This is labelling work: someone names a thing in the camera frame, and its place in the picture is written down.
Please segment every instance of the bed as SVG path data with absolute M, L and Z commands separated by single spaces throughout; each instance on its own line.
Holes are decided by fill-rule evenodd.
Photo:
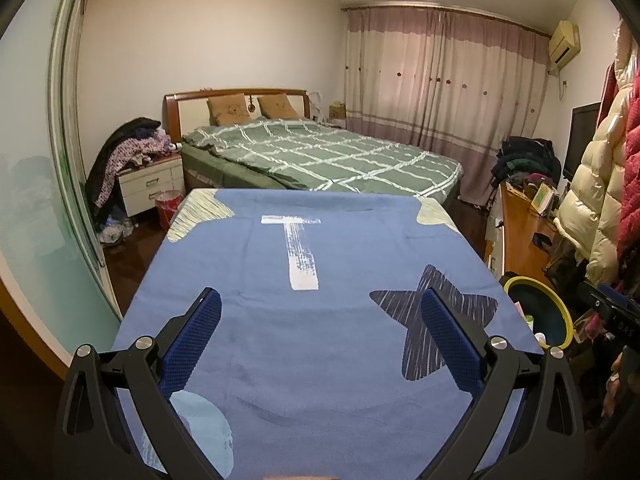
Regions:
M 255 123 L 209 126 L 207 98 L 244 93 Z M 300 120 L 260 116 L 260 95 L 287 94 Z M 336 190 L 431 196 L 448 206 L 462 167 L 451 158 L 308 120 L 309 98 L 293 89 L 205 89 L 164 98 L 164 123 L 182 143 L 185 182 L 195 187 Z
M 114 343 L 183 314 L 202 289 L 222 319 L 171 402 L 230 480 L 414 480 L 470 402 L 418 316 L 437 286 L 489 335 L 540 347 L 433 198 L 195 189 L 183 202 Z M 514 392 L 481 467 L 498 457 Z M 123 399 L 146 463 L 162 469 Z

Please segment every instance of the light blue circle print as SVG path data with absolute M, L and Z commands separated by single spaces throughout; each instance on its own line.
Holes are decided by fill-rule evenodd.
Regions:
M 223 478 L 228 478 L 234 468 L 234 450 L 231 427 L 223 413 L 207 399 L 185 390 L 175 392 L 171 404 L 186 421 L 191 436 L 213 467 Z M 166 473 L 144 430 L 142 459 L 148 466 Z

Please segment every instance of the white letter t print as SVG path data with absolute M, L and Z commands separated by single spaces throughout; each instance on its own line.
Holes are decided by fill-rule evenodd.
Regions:
M 262 217 L 262 223 L 284 225 L 291 288 L 293 290 L 318 290 L 316 262 L 311 250 L 303 243 L 302 234 L 304 224 L 319 224 L 320 221 L 299 216 L 265 215 Z

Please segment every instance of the curtain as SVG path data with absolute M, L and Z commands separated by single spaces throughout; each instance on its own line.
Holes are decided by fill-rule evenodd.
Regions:
M 452 10 L 348 10 L 347 128 L 455 158 L 461 199 L 484 205 L 501 141 L 535 130 L 548 42 Z

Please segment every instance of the green blanket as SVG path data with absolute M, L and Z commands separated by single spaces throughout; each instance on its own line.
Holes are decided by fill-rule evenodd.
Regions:
M 462 176 L 446 156 L 306 119 L 206 126 L 186 142 L 290 189 L 432 196 L 443 203 Z

